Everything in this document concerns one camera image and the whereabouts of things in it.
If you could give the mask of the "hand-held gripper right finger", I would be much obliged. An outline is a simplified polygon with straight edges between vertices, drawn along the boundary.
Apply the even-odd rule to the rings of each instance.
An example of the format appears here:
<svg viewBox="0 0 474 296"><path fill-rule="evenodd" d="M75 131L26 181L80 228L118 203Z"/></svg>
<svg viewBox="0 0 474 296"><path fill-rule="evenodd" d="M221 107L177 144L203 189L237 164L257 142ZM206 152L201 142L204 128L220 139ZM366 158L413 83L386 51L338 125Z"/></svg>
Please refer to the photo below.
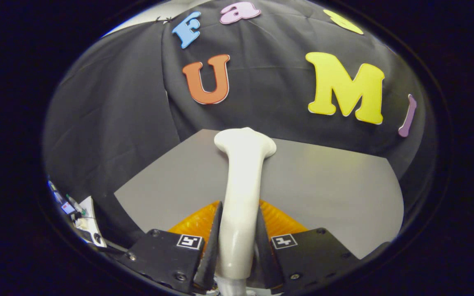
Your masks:
<svg viewBox="0 0 474 296"><path fill-rule="evenodd" d="M324 288L361 266L324 227L307 229L261 200L256 226L256 287L273 294L302 294Z"/></svg>

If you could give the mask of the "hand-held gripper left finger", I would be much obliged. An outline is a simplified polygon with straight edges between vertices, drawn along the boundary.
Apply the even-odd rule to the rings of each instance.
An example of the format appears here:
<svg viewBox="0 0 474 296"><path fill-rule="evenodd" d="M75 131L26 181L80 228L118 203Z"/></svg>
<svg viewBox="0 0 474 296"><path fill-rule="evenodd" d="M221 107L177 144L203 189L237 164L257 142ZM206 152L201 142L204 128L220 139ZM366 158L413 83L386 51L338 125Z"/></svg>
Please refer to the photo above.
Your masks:
<svg viewBox="0 0 474 296"><path fill-rule="evenodd" d="M118 262L175 294L213 290L223 204L216 201L179 223L174 231L152 229Z"/></svg>

